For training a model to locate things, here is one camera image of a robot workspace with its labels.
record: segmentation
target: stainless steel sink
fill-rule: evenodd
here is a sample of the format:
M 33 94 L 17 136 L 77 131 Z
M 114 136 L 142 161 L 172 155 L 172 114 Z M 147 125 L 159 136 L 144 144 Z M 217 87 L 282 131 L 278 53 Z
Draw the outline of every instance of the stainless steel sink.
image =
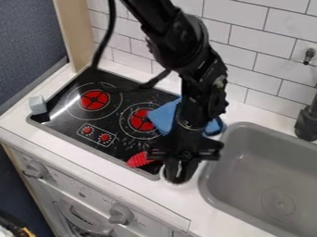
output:
M 276 236 L 316 237 L 317 146 L 251 123 L 222 140 L 199 180 L 206 201 Z

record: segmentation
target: red burner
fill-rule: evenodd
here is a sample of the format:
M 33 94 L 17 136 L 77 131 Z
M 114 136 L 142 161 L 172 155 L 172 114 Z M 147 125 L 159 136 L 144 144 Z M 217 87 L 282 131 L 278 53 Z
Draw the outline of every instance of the red burner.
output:
M 130 123 L 135 130 L 153 131 L 155 129 L 153 123 L 146 117 L 148 111 L 148 109 L 140 109 L 131 114 Z
M 90 91 L 82 95 L 81 105 L 87 110 L 97 110 L 105 107 L 109 102 L 109 95 L 101 91 Z

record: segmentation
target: subway tile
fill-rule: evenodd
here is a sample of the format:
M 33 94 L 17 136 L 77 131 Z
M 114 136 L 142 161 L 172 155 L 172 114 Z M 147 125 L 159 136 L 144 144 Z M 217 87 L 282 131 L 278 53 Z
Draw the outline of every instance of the subway tile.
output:
M 144 40 L 146 37 L 141 30 L 141 24 L 129 19 L 117 19 L 115 32 L 138 40 Z
M 117 49 L 113 49 L 112 52 L 113 52 L 113 59 L 115 62 L 134 68 L 134 69 L 142 70 L 147 73 L 152 72 L 152 65 L 151 65 L 150 59 L 129 54 Z
M 131 39 L 131 52 L 138 56 L 144 56 L 149 59 L 154 59 L 153 55 L 149 52 L 146 42 Z
M 316 25 L 315 17 L 270 9 L 265 30 L 317 42 Z
M 98 46 L 99 46 L 98 43 L 94 44 L 95 50 L 97 49 Z M 107 60 L 113 61 L 112 49 L 110 47 L 107 47 L 101 57 Z
M 100 29 L 106 29 L 108 27 L 108 19 L 107 15 L 96 12 L 96 11 L 89 11 L 89 18 L 90 23 L 92 26 L 100 28 Z
M 227 99 L 235 100 L 237 102 L 244 103 L 247 95 L 247 88 L 231 83 L 227 84 L 226 90 Z
M 204 0 L 172 0 L 173 4 L 183 10 L 184 13 L 202 16 Z
M 308 14 L 317 16 L 317 0 L 311 0 L 310 8 L 308 9 Z
M 120 18 L 128 18 L 128 9 L 121 2 L 121 0 L 116 0 L 117 16 Z
M 316 67 L 304 66 L 275 56 L 259 54 L 254 70 L 310 86 L 315 86 L 317 83 Z
M 138 21 L 137 18 L 135 18 L 134 15 L 130 11 L 128 12 L 128 19 L 131 19 L 133 21 Z
M 250 4 L 270 6 L 283 10 L 305 13 L 309 0 L 239 0 Z
M 290 58 L 295 41 L 289 37 L 238 26 L 233 26 L 230 38 L 231 45 L 285 58 Z
M 108 1 L 104 0 L 87 0 L 87 5 L 89 9 L 94 11 L 100 11 L 104 13 L 108 13 Z
M 298 40 L 296 43 L 296 46 L 295 46 L 294 53 L 292 55 L 292 60 L 297 61 L 299 63 L 303 63 L 305 56 L 306 56 L 306 51 L 310 48 L 315 49 L 317 52 L 317 44 L 316 43 Z M 315 56 L 311 60 L 311 64 L 314 66 L 317 66 L 317 56 Z
M 267 7 L 231 0 L 206 0 L 204 18 L 262 29 L 267 10 Z
M 94 42 L 100 43 L 102 41 L 102 38 L 105 36 L 106 31 L 100 30 L 98 28 L 92 28 L 93 31 L 93 37 L 94 37 Z
M 244 69 L 253 68 L 256 58 L 255 52 L 215 42 L 211 42 L 211 46 L 220 54 L 224 63 Z
M 246 103 L 272 111 L 274 113 L 291 117 L 293 119 L 296 119 L 298 117 L 299 111 L 305 107 L 300 103 L 253 90 L 248 91 Z
M 228 43 L 230 34 L 230 25 L 215 20 L 203 19 L 208 32 L 209 39 L 220 43 Z
M 268 94 L 277 94 L 282 81 L 250 70 L 232 66 L 228 66 L 228 69 L 229 82 Z
M 93 28 L 94 41 L 96 43 L 100 43 L 104 38 L 105 33 L 106 31 L 104 30 Z M 129 38 L 126 36 L 119 35 L 117 33 L 112 34 L 111 39 L 109 41 L 109 46 L 127 52 L 131 51 Z
M 291 81 L 283 81 L 281 91 L 278 95 L 284 97 L 285 99 L 290 99 L 310 105 L 316 93 L 317 90 L 315 88 L 297 84 Z
M 109 46 L 126 52 L 131 52 L 129 38 L 117 33 L 112 34 L 109 41 Z

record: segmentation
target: black cable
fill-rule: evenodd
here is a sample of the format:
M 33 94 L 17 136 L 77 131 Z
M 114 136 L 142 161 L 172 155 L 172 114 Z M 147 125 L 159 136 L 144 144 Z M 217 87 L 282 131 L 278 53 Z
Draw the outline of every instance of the black cable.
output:
M 114 28 L 116 25 L 116 17 L 117 17 L 117 10 L 116 10 L 116 3 L 115 0 L 108 0 L 109 4 L 109 24 L 108 24 L 108 30 L 107 33 L 102 40 L 101 44 L 98 46 L 97 50 L 95 51 L 95 55 L 93 58 L 92 62 L 92 69 L 96 72 L 98 72 L 98 64 L 100 61 L 100 58 L 102 54 L 104 53 L 105 48 L 108 45 L 108 42 L 111 38 L 112 33 L 114 32 Z M 146 89 L 152 89 L 156 84 L 158 84 L 160 81 L 162 81 L 164 78 L 166 78 L 169 74 L 171 73 L 170 70 L 165 69 L 163 70 L 158 76 L 152 78 L 146 83 L 140 84 L 136 87 L 131 87 L 131 88 L 113 88 L 113 87 L 108 87 L 99 81 L 97 84 L 101 89 L 103 89 L 105 92 L 108 93 L 127 93 L 127 92 L 135 92 L 139 90 L 146 90 Z
M 95 51 L 95 55 L 94 55 L 93 63 L 92 63 L 92 69 L 95 69 L 95 70 L 97 70 L 98 68 L 100 58 L 102 54 L 104 53 L 105 48 L 108 45 L 108 42 L 112 36 L 112 33 L 116 25 L 117 10 L 116 10 L 115 0 L 108 0 L 108 4 L 109 4 L 109 12 L 110 12 L 108 30 L 104 39 L 102 40 L 97 50 Z
M 163 70 L 158 76 L 152 78 L 146 83 L 139 84 L 135 87 L 130 88 L 124 88 L 124 87 L 109 87 L 105 84 L 99 83 L 99 86 L 107 93 L 111 94 L 118 94 L 118 93 L 130 93 L 130 92 L 136 92 L 140 90 L 148 90 L 152 89 L 156 84 L 158 84 L 160 81 L 162 81 L 164 78 L 166 78 L 171 73 L 170 70 Z

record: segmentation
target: toy stove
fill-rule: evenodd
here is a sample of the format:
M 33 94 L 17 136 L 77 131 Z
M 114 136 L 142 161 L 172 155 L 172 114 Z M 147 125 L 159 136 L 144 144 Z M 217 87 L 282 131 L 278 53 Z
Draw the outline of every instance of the toy stove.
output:
M 126 161 L 144 151 L 146 142 L 160 136 L 146 117 L 148 111 L 177 96 L 157 89 L 109 94 L 99 88 L 97 81 L 110 87 L 137 85 L 105 71 L 96 76 L 87 69 L 47 102 L 46 114 L 32 115 L 29 121 L 128 168 Z M 161 166 L 154 162 L 131 170 L 153 179 L 159 174 Z

